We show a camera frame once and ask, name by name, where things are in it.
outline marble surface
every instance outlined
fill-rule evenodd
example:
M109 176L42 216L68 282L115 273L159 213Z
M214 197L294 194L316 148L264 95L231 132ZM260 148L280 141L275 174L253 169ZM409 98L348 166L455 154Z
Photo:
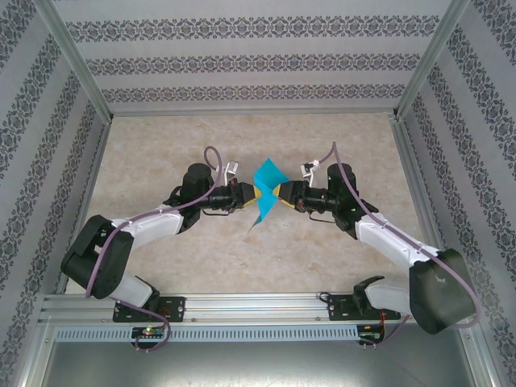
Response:
M224 163L237 160L239 180L252 182L268 157L289 178L301 180L299 165L322 158L333 140L357 175L360 196L420 239L386 114L116 118L88 216L122 218L160 205L188 166L202 162L206 145L214 145ZM326 186L332 163L318 170L316 185ZM403 278L382 254L335 225L312 222L277 203L250 230L258 214L250 206L227 218L202 216L186 233L133 251L127 273L161 293L349 291L374 275ZM70 281L67 293L84 290Z

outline patterned wallpaper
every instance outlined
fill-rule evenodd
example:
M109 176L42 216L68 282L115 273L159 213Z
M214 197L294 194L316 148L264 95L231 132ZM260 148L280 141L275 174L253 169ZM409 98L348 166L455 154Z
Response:
M0 5L0 385L79 221L105 126L33 4Z
M503 385L516 385L514 4L469 4L405 117L444 243L466 257Z
M55 4L121 113L394 108L449 0Z

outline blue fabric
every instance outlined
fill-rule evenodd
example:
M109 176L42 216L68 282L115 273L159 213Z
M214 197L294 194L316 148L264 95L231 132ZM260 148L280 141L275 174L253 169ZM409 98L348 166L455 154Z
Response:
M271 161L267 159L264 164L255 172L254 183L261 191L261 198L258 199L260 216L253 226L265 219L269 211L277 202L277 197L273 195L273 190L281 183L286 183L290 179Z

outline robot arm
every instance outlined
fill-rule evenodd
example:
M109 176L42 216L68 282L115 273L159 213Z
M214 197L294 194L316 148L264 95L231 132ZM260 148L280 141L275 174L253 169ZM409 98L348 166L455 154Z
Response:
M163 205L151 211L155 214L135 221L131 221L131 218L109 220L101 215L93 216L64 257L61 270L86 289L107 238L118 226L129 223L114 236L104 252L92 294L99 299L110 297L155 311L160 293L140 278L124 273L131 251L156 239L189 230L205 209L231 213L253 203L260 193L252 185L239 183L232 177L237 168L238 164L234 161L228 163L225 170L226 184L214 188L208 197L184 210L172 209L200 198L214 184L207 165L190 165L183 176L182 185L171 193Z
M389 223L376 207L362 200L364 206L380 221L379 224L357 203L344 184L337 164L328 167L328 189L312 187L313 171L317 166L317 163L302 165L303 176L307 180L286 182L279 185L274 193L282 202L299 212L311 214L330 211L340 230L374 247L400 267L409 279L407 285L406 282L388 281L376 276L356 285L354 301L358 310L388 309L411 314L431 334L475 312L475 305L464 287L421 253L424 249L440 259L471 287L464 260L457 251L448 249L441 252L410 237ZM343 164L343 169L352 188L358 193L352 167ZM397 234L412 243L408 244Z

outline blue cloth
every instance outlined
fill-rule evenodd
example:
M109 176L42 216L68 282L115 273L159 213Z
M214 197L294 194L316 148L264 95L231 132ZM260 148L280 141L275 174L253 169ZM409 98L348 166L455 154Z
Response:
M281 183L286 183L290 179L271 161L267 159L264 164L254 174L255 186L261 191L261 198L258 199L260 216L253 226L265 219L269 211L277 202L277 197L273 195L273 190Z

